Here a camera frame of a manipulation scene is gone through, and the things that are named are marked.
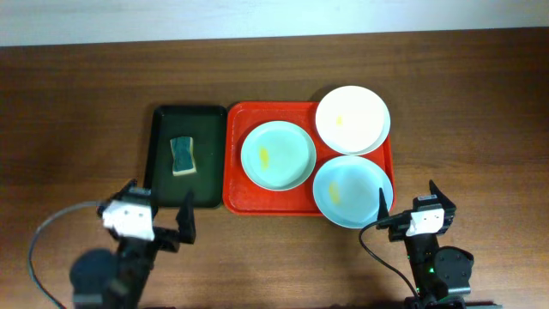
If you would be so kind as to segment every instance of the wooden table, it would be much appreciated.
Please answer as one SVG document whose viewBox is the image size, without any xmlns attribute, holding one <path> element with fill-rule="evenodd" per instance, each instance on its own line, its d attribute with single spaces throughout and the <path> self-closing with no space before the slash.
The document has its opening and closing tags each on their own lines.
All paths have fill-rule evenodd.
<svg viewBox="0 0 549 309">
<path fill-rule="evenodd" d="M 26 253 L 52 212 L 143 179 L 162 104 L 319 100 L 339 85 L 378 93 L 392 117 L 394 213 L 434 179 L 457 204 L 441 245 L 475 256 L 469 300 L 549 304 L 549 29 L 380 33 L 0 49 L 0 299 L 50 307 Z M 174 227 L 174 210 L 157 224 Z M 322 217 L 196 212 L 196 244 L 161 253 L 144 306 L 328 307 L 401 301 L 404 282 Z M 409 278 L 402 243 L 372 249 Z M 91 209 L 56 222 L 35 252 L 65 304 L 69 267 L 115 248 Z"/>
</svg>

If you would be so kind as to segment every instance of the white wall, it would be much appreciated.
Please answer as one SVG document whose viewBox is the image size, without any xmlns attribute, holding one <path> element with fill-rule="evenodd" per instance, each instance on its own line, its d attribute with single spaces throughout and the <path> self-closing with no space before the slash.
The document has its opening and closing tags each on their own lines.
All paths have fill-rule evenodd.
<svg viewBox="0 0 549 309">
<path fill-rule="evenodd" d="M 548 0 L 0 0 L 0 45 L 535 26 Z"/>
</svg>

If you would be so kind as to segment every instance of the green sponge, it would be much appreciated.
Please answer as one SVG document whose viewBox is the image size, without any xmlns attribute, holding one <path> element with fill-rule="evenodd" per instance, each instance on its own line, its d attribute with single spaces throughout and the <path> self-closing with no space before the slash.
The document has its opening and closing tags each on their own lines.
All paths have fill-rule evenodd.
<svg viewBox="0 0 549 309">
<path fill-rule="evenodd" d="M 170 140 L 173 155 L 173 176 L 182 176 L 196 172 L 193 156 L 192 137 L 181 136 Z"/>
</svg>

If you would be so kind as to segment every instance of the white plate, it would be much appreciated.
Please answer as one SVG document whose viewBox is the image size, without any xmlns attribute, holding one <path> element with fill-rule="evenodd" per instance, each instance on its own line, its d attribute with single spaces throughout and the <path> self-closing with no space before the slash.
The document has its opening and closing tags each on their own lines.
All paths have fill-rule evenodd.
<svg viewBox="0 0 549 309">
<path fill-rule="evenodd" d="M 320 167 L 312 191 L 315 203 L 330 221 L 362 228 L 377 219 L 380 187 L 389 210 L 393 186 L 387 174 L 363 157 L 343 155 Z"/>
<path fill-rule="evenodd" d="M 340 87 L 320 101 L 316 125 L 318 135 L 333 150 L 344 155 L 364 155 L 387 138 L 389 109 L 369 89 Z"/>
<path fill-rule="evenodd" d="M 303 184 L 315 168 L 317 150 L 296 124 L 272 121 L 256 127 L 240 151 L 242 168 L 256 185 L 271 191 Z"/>
</svg>

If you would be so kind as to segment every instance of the light blue plate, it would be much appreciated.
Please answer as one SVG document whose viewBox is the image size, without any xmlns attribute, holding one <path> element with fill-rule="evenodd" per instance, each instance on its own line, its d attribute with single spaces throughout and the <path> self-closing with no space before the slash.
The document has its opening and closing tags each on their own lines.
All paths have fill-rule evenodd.
<svg viewBox="0 0 549 309">
<path fill-rule="evenodd" d="M 330 221 L 362 228 L 377 219 L 380 187 L 389 210 L 393 186 L 387 174 L 372 161 L 344 155 L 320 167 L 312 191 L 318 208 Z"/>
<path fill-rule="evenodd" d="M 256 127 L 244 140 L 242 168 L 256 185 L 286 191 L 303 184 L 315 168 L 317 150 L 296 124 L 272 121 Z"/>
</svg>

